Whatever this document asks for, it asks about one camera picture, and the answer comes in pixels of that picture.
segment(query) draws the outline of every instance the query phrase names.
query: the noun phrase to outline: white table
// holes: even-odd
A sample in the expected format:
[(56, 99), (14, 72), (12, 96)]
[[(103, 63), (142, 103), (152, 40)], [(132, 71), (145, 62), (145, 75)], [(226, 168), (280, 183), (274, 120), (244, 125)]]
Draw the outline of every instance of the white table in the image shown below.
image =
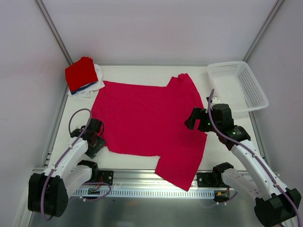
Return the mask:
[[(209, 96), (211, 86), (208, 81), (206, 67), (171, 67), (171, 66), (102, 66), (104, 80), (138, 85), (166, 86), (171, 77), (177, 77), (181, 73), (188, 73), (196, 85), (204, 107), (207, 107), (206, 97)], [(53, 147), (50, 159), (52, 164), (64, 152), (69, 141), (68, 122), (71, 115), (81, 109), (91, 109), (98, 92), (94, 92), (92, 98), (68, 97), (64, 113), (61, 119), (59, 131)], [(85, 125), (89, 114), (85, 111), (78, 113), (71, 123), (71, 130)], [(255, 134), (252, 128), (248, 113), (233, 114), (236, 125), (241, 125), (256, 143)], [(99, 168), (111, 169), (155, 169), (159, 157), (141, 157), (134, 155), (123, 155), (110, 152), (103, 148), (93, 159), (98, 163)], [(212, 170), (222, 162), (231, 163), (237, 170), (245, 170), (242, 163), (219, 142), (215, 133), (210, 132), (207, 136), (204, 156), (199, 170)]]

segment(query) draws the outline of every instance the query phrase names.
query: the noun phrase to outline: white plastic basket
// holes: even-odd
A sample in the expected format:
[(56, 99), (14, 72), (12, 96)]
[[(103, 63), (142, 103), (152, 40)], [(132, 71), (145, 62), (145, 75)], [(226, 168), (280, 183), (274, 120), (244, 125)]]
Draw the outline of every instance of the white plastic basket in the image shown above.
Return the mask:
[(259, 110), (268, 100), (250, 67), (243, 61), (207, 66), (215, 95), (230, 106), (233, 113)]

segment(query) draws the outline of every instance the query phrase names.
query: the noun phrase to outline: white enclosure wall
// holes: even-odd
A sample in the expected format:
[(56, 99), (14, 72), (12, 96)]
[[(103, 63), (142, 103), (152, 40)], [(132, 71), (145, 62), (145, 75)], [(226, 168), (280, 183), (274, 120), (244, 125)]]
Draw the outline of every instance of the white enclosure wall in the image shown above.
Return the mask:
[(0, 21), (0, 226), (14, 227), (45, 155), (67, 62), (33, 0), (1, 1)]
[(45, 0), (73, 61), (207, 65), (242, 60), (276, 0)]
[(256, 111), (271, 167), (303, 194), (303, 1), (287, 0), (249, 65), (269, 107)]

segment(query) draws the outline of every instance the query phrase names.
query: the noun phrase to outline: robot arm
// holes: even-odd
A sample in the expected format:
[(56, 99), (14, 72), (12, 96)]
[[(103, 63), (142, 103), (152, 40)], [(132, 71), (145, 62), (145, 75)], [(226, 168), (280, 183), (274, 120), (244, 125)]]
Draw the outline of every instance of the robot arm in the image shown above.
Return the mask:
[(44, 170), (42, 174), (33, 174), (29, 179), (28, 209), (41, 212), (42, 188), (47, 177), (52, 173), (44, 196), (44, 212), (47, 215), (60, 217), (68, 204), (70, 196), (87, 181), (96, 182), (98, 178), (98, 165), (92, 161), (79, 161), (83, 154), (94, 158), (96, 153), (105, 145), (97, 133), (100, 132), (102, 122), (91, 119), (87, 130), (74, 144), (83, 128), (71, 133), (71, 138), (66, 146), (71, 148), (55, 167), (55, 163)]
[[(216, 175), (216, 178), (224, 184), (234, 188), (244, 198), (248, 198), (249, 202), (254, 205), (256, 216), (264, 226), (271, 227), (294, 217), (296, 215), (295, 210), (277, 186), (281, 187), (297, 208), (301, 201), (300, 193), (296, 189), (289, 190), (262, 157), (256, 153), (257, 150), (250, 141), (248, 133), (241, 126), (234, 125), (232, 112), (227, 104), (222, 104), (218, 98), (214, 97), (210, 111), (213, 122), (221, 133), (214, 129), (209, 113), (202, 108), (194, 108), (191, 116), (185, 121), (185, 125), (192, 130), (195, 121), (199, 119), (198, 130), (215, 132), (219, 141), (242, 162), (255, 184), (239, 174), (229, 163), (215, 166), (213, 175)], [(253, 151), (253, 155), (249, 150), (240, 146), (239, 142)]]

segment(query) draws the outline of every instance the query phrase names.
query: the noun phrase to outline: red t-shirt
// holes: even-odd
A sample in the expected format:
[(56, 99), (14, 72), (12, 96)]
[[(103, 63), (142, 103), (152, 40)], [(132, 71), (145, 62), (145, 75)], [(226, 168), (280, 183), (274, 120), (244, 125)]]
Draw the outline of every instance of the red t-shirt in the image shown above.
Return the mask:
[(160, 156), (155, 173), (188, 191), (201, 163), (206, 134), (184, 121), (201, 97), (188, 74), (172, 77), (166, 87), (104, 81), (92, 107), (103, 121), (102, 138), (110, 151)]

